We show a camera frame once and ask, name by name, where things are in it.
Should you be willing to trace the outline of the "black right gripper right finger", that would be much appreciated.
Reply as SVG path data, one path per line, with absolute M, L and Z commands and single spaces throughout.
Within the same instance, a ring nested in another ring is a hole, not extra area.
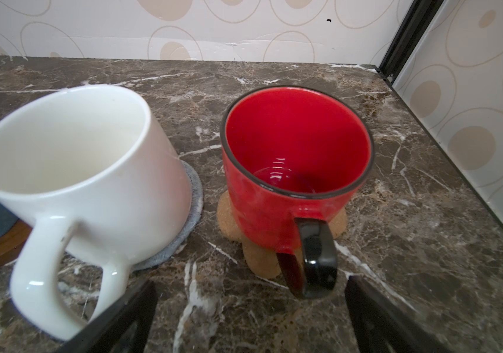
M 362 276 L 351 276 L 345 299 L 360 352 L 448 352 Z

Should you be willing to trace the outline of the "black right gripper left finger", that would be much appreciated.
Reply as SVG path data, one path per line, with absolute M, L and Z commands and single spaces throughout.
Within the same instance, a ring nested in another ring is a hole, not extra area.
M 57 351 L 143 352 L 157 302 L 155 283 L 140 280 Z

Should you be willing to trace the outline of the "white mug back row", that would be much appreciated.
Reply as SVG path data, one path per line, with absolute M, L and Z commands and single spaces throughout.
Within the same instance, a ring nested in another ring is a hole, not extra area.
M 126 291 L 132 267 L 164 250 L 190 215 L 178 154 L 135 91 L 67 88 L 0 121 L 0 204 L 32 228 L 10 295 L 37 328 L 67 341 L 86 325 L 58 288 L 63 255 L 102 270 L 94 316 Z

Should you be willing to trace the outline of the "red mug black handle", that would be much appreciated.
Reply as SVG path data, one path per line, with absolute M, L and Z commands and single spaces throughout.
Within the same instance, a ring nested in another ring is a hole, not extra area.
M 374 140 L 361 117 L 313 88 L 262 87 L 226 110 L 221 149 L 245 237 L 276 254 L 295 297 L 330 294 L 338 252 L 329 224 L 374 164 Z

